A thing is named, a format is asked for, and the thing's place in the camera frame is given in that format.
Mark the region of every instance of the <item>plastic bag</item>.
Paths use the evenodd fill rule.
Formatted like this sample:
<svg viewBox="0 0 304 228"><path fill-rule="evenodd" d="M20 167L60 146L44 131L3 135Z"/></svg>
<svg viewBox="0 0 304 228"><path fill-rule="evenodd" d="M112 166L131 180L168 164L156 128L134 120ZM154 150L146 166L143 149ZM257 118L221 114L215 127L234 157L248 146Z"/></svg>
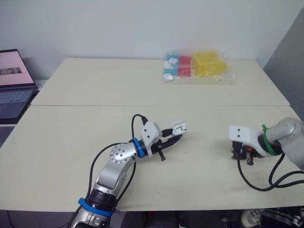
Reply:
<svg viewBox="0 0 304 228"><path fill-rule="evenodd" d="M230 85L235 78L231 61L215 50L167 52L162 79L170 84Z"/></svg>

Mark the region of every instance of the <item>robotic arm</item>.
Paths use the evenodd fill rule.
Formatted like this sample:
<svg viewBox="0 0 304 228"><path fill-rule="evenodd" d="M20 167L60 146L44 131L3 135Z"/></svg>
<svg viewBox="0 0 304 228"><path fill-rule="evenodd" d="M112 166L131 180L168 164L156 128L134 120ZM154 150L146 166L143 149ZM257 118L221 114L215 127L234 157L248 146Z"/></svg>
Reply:
<svg viewBox="0 0 304 228"><path fill-rule="evenodd" d="M229 139L232 141L233 158L237 159L240 174L250 187L260 191L267 191L273 188L289 187L298 183L304 183L303 180L299 180L289 184L279 185L282 180L290 175L304 173L302 171L294 171L284 175L275 184L272 184L274 172L285 155L301 170L304 170L303 122L281 121L270 128L266 128L263 125L263 131L255 131L248 127L230 126ZM239 160L246 159L248 165L253 165L253 157L263 158L280 154L282 156L269 176L270 187L259 189L250 184L244 177Z"/></svg>
<svg viewBox="0 0 304 228"><path fill-rule="evenodd" d="M142 117L141 140L132 138L128 143L118 143L110 152L110 159L101 170L89 196L80 198L81 205L69 224L71 228L105 228L109 225L128 169L138 159L158 153L165 160L162 150L175 144L188 130L184 121L175 122L171 129L161 131L156 123ZM163 142L161 138L170 136Z"/></svg>

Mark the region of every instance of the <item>laptop keyboard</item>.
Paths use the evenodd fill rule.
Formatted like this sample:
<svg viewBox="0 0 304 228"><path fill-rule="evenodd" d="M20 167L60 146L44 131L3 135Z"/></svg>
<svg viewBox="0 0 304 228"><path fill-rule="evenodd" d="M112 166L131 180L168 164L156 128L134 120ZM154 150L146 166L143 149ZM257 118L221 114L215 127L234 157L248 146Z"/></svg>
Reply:
<svg viewBox="0 0 304 228"><path fill-rule="evenodd" d="M13 129L14 127L0 127L0 147L4 144Z"/></svg>
<svg viewBox="0 0 304 228"><path fill-rule="evenodd" d="M25 102L31 92L31 90L1 92L0 104Z"/></svg>

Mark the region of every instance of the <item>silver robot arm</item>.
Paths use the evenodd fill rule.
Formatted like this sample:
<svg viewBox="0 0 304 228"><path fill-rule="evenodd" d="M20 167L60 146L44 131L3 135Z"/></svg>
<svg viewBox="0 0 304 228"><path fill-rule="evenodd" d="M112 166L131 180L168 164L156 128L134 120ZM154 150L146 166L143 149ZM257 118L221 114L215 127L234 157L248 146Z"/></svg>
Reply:
<svg viewBox="0 0 304 228"><path fill-rule="evenodd" d="M282 121L266 130L266 138L271 145L279 142L286 157L304 170L304 123Z"/></svg>
<svg viewBox="0 0 304 228"><path fill-rule="evenodd" d="M73 218L72 228L105 228L109 218L116 211L117 199L125 181L128 169L138 159L152 157L159 153L161 160L165 160L162 149L175 144L188 130L184 121L175 122L171 129L161 131L156 123L143 120L141 140L133 138L129 143L116 145L110 152L110 159L101 170L94 187L87 198L81 198L78 203L81 209ZM171 136L163 142L162 137Z"/></svg>

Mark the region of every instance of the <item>cable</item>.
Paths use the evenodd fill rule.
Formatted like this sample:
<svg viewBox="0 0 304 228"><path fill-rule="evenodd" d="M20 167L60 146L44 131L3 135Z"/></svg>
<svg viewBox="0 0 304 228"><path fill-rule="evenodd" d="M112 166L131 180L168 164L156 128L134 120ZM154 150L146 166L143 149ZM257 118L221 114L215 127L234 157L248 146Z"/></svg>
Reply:
<svg viewBox="0 0 304 228"><path fill-rule="evenodd" d="M147 118L143 115L140 115L140 114L135 114L133 117L132 117L132 121L131 121L131 131L132 131L132 138L134 138L134 119L135 117L140 117L142 119L142 122L144 122L144 120L147 120Z"/></svg>
<svg viewBox="0 0 304 228"><path fill-rule="evenodd" d="M65 223L65 224L63 224L62 226L57 227L57 228L65 227L67 224L69 224L70 222L72 222L73 219L74 219L74 217L75 217L75 214L78 213L78 211L80 210L80 208L81 208L81 206L79 206L78 209L76 210L76 212L73 213L72 218L71 218L67 223ZM7 212L8 218L9 218L9 224L10 224L10 226L13 227L13 228L16 228L16 227L13 225L13 222L12 222L12 220L11 220L9 211L7 210L6 212Z"/></svg>
<svg viewBox="0 0 304 228"><path fill-rule="evenodd" d="M279 159L279 161L277 162L277 164L274 166L273 170L271 171L271 173L274 173L276 168L278 167L278 165L282 162L284 156L282 155L281 158ZM285 174L284 176L282 176L281 178L279 178L274 184L270 184L269 187L267 188L258 188L254 185L252 185L247 179L246 177L244 176L243 174L243 171L241 169L241 163L240 163L240 154L239 152L237 153L237 167L238 167L238 171L241 175L241 177L243 178L243 180L246 182L247 185L249 185L250 187L252 187L253 189L257 190L257 191L270 191L274 188L277 188L277 186L279 186L279 184L284 180L286 179L287 177L291 176L291 175L294 175L294 174L298 174L299 171L294 171L294 172L290 172L290 173L287 173ZM297 180L297 181L294 181L294 182L291 182L291 183L288 183L288 184L285 184L285 185L281 185L280 188L286 188L286 187L290 187L290 186L293 186L293 185L296 185L296 184L301 184L301 183L304 183L304 180Z"/></svg>
<svg viewBox="0 0 304 228"><path fill-rule="evenodd" d="M7 210L7 211L6 211L6 213L8 214L8 218L9 218L9 224L10 224L10 226L11 226L11 227L13 227L13 228L16 228L16 227L13 225L12 221L11 221L9 211Z"/></svg>
<svg viewBox="0 0 304 228"><path fill-rule="evenodd" d="M108 217L108 221L107 221L107 224L106 224L106 228L110 228L110 223L111 223L111 216Z"/></svg>
<svg viewBox="0 0 304 228"><path fill-rule="evenodd" d="M268 182L269 182L270 185L272 185L273 175L274 175L276 169L279 167L279 165L283 161L284 157L285 157L285 155L282 153L280 159L277 161L277 163L275 164L275 166L271 170L271 173L270 173L269 179L268 179ZM287 177L289 177L289 176L294 175L294 174L304 174L304 172L303 171L293 171L293 172L287 173L286 175L287 175ZM278 185L276 188L287 188L287 187L290 187L290 186L293 186L293 185L296 185L296 184L300 184L300 183L304 183L304 180L296 180L296 181L293 181L291 183Z"/></svg>

